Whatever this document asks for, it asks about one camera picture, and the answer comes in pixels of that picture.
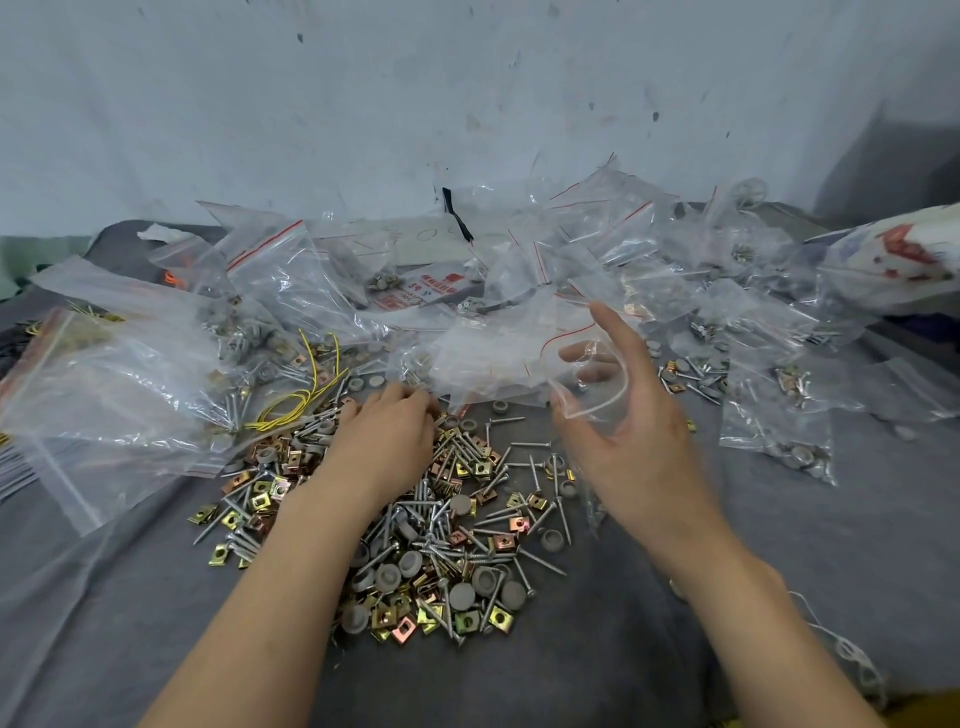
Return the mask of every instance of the pile of hardware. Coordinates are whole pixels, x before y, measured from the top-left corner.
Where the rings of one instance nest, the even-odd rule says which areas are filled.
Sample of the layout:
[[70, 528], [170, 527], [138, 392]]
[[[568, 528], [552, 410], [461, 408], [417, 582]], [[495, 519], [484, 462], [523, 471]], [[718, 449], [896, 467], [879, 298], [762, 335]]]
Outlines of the pile of hardware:
[[[280, 503], [323, 462], [343, 392], [340, 387], [329, 405], [298, 429], [253, 446], [245, 467], [229, 473], [221, 502], [205, 505], [189, 519], [205, 526], [194, 544], [218, 526], [227, 532], [224, 542], [213, 548], [211, 567], [224, 566], [231, 553], [239, 569], [256, 558]], [[506, 402], [494, 405], [495, 412], [507, 411]], [[511, 443], [502, 454], [490, 445], [492, 426], [523, 419], [490, 419], [487, 440], [475, 434], [473, 420], [450, 415], [437, 420], [430, 467], [413, 490], [371, 523], [350, 562], [337, 618], [344, 632], [369, 629], [381, 642], [393, 637], [401, 644], [418, 628], [424, 634], [442, 628], [456, 644], [466, 635], [493, 629], [509, 633], [515, 613], [536, 593], [519, 557], [566, 576], [522, 543], [538, 537], [549, 553], [572, 546], [564, 499], [578, 496], [573, 471], [551, 451], [550, 443]], [[508, 462], [514, 448], [528, 449], [526, 462]], [[534, 459], [529, 451], [534, 449], [546, 453], [542, 461]], [[495, 488], [507, 489], [511, 469], [529, 470], [533, 490], [525, 496], [511, 488], [506, 507], [492, 510], [498, 500]], [[477, 486], [469, 493], [468, 483]], [[482, 508], [487, 512], [478, 513]], [[545, 528], [554, 511], [563, 532]], [[510, 566], [520, 582], [512, 578]]]

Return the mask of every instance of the green object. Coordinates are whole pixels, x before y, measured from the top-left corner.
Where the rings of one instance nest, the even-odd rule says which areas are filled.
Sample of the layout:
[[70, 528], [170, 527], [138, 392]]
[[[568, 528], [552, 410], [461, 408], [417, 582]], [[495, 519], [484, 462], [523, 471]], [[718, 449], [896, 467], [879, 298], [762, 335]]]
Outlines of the green object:
[[0, 235], [0, 301], [13, 298], [44, 268], [71, 255], [86, 255], [94, 238]]

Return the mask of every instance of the table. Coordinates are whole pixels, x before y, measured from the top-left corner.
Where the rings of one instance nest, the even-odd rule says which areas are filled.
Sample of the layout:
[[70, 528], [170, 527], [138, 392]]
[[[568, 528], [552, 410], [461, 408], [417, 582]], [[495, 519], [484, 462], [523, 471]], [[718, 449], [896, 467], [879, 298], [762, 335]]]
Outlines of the table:
[[[135, 236], [148, 225], [107, 228], [90, 259], [158, 278], [143, 259], [153, 244]], [[30, 290], [0, 306], [0, 323], [55, 299]], [[844, 355], [873, 353], [857, 343]], [[831, 488], [770, 458], [718, 448], [720, 408], [690, 395], [681, 402], [733, 527], [823, 624], [863, 648], [894, 692], [960, 686], [957, 424], [918, 427], [919, 442], [904, 443], [870, 417], [836, 413], [840, 485]], [[483, 423], [486, 407], [471, 417]], [[551, 436], [545, 411], [513, 406], [511, 414], [528, 420], [494, 430], [501, 450]], [[191, 546], [186, 518], [217, 493], [216, 481], [182, 481], [83, 540], [41, 487], [0, 506], [0, 725], [136, 722], [240, 575], [206, 565], [209, 540]], [[441, 631], [403, 647], [369, 635], [339, 640], [327, 650], [315, 723], [676, 727], [725, 715], [722, 674], [690, 610], [616, 523], [593, 536], [582, 507], [568, 513], [574, 548], [551, 559], [569, 576], [530, 565], [539, 594], [510, 636], [460, 651]], [[224, 679], [255, 680], [256, 666]]]

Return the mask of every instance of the person's left hand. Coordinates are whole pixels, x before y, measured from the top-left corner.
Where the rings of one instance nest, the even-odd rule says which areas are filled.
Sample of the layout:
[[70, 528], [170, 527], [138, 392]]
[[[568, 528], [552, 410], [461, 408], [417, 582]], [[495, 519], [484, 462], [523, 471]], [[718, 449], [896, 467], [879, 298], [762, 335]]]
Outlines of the person's left hand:
[[372, 510], [410, 490], [433, 456], [437, 401], [422, 389], [390, 382], [360, 405], [344, 404], [340, 426], [324, 463], [311, 480], [317, 488], [341, 488]]

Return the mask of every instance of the hand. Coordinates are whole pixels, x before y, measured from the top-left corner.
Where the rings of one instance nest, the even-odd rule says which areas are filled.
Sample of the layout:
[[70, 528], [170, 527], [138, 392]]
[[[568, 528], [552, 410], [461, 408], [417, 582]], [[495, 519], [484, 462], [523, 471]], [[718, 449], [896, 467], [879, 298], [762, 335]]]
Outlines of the hand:
[[[565, 418], [555, 395], [554, 425], [610, 515], [661, 570], [679, 577], [732, 538], [732, 532], [707, 485], [686, 416], [660, 385], [643, 340], [602, 303], [591, 303], [590, 313], [626, 361], [627, 415], [606, 437], [586, 418]], [[574, 361], [583, 353], [584, 345], [574, 344], [560, 356]], [[609, 369], [619, 371], [611, 363], [600, 363], [588, 367], [580, 379], [602, 379]], [[566, 411], [575, 411], [573, 396], [566, 392], [564, 398]]]
[[318, 486], [346, 486], [376, 512], [410, 490], [433, 456], [437, 401], [421, 389], [390, 382], [360, 405], [348, 401], [340, 426], [313, 478]]

